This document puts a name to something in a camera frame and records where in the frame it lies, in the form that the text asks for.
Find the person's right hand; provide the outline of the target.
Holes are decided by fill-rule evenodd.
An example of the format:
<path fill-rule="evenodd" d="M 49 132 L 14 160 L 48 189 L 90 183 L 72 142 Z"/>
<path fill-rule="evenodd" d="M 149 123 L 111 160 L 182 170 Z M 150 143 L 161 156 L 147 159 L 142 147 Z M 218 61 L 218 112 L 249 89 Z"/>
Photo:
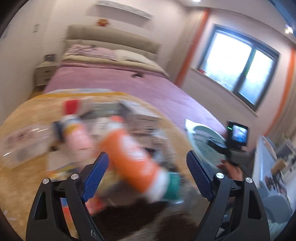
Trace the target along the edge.
<path fill-rule="evenodd" d="M 243 180 L 242 170 L 239 167 L 232 165 L 229 161 L 221 160 L 221 162 L 218 165 L 216 165 L 216 167 L 223 171 L 226 171 L 227 176 L 230 179 L 237 181 Z"/>

